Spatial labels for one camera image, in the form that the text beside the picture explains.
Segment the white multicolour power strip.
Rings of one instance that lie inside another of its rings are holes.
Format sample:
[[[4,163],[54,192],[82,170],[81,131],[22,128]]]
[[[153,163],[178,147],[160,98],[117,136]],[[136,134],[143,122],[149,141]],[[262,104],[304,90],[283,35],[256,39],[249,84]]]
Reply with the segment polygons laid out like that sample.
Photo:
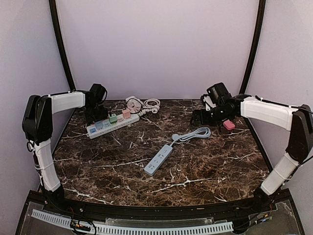
[[[123,115],[118,115],[117,116],[117,123],[114,123],[114,124],[111,124],[109,122],[109,119],[105,119],[105,120],[102,120],[103,121],[103,129],[101,129],[101,130],[97,130],[95,128],[95,123],[88,126],[86,128],[87,136],[90,139],[94,139],[96,137],[102,136],[104,134],[113,132],[115,130],[126,127],[130,124],[133,124],[133,123],[139,121],[139,119],[140,119],[140,117],[137,114],[131,114],[131,117],[129,119],[124,119]]]

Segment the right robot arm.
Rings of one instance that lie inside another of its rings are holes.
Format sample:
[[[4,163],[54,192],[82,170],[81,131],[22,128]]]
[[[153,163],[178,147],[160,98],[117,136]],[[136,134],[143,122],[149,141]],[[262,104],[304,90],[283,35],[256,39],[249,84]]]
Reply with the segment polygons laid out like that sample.
[[[193,111],[192,125],[222,126],[227,120],[244,117],[279,126],[290,133],[283,157],[261,183],[261,193],[250,200],[250,209],[261,212],[268,205],[267,196],[274,194],[300,166],[312,159],[309,153],[313,148],[313,113],[308,105],[285,105],[247,94],[211,100],[213,107],[209,110]]]

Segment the blue power strip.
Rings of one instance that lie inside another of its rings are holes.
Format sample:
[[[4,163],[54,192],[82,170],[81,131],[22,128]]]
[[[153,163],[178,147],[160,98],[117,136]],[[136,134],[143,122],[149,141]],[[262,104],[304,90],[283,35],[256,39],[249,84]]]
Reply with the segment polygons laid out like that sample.
[[[153,176],[156,171],[161,167],[165,160],[172,153],[173,147],[170,145],[164,145],[158,153],[149,161],[149,163],[144,167],[146,174]]]

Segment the pink plug adapter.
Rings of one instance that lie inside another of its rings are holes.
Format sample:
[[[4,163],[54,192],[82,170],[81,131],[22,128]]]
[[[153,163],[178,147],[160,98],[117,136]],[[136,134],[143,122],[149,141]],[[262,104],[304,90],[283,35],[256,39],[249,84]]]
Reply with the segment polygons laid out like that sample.
[[[224,121],[223,122],[223,126],[228,131],[234,130],[236,128],[235,124],[232,121],[230,121],[230,120]]]

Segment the salmon pink charger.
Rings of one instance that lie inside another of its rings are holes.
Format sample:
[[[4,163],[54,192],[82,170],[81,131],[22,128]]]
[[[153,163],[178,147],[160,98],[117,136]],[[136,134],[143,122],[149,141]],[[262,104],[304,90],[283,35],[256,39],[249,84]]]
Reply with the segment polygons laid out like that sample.
[[[122,115],[124,119],[129,119],[131,117],[131,111],[130,109],[124,109],[122,111]]]

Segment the grey-blue charger cube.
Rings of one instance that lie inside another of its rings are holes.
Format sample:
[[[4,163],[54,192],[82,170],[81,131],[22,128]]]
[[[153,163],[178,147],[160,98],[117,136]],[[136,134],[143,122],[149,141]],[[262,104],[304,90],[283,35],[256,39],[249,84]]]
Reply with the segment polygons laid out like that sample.
[[[101,120],[101,121],[96,122],[96,123],[95,123],[95,128],[96,128],[97,130],[103,129],[103,121]]]

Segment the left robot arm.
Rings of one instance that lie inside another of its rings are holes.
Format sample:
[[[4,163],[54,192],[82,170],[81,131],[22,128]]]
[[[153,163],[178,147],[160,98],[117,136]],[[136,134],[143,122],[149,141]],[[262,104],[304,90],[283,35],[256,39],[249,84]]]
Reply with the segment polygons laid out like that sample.
[[[63,111],[85,108],[88,124],[108,117],[102,106],[107,90],[100,84],[93,84],[88,91],[68,91],[58,94],[30,96],[22,120],[22,130],[27,139],[27,150],[33,153],[34,166],[40,177],[44,192],[53,194],[50,206],[58,213],[66,213],[69,203],[61,194],[63,186],[57,176],[51,150],[53,115]]]

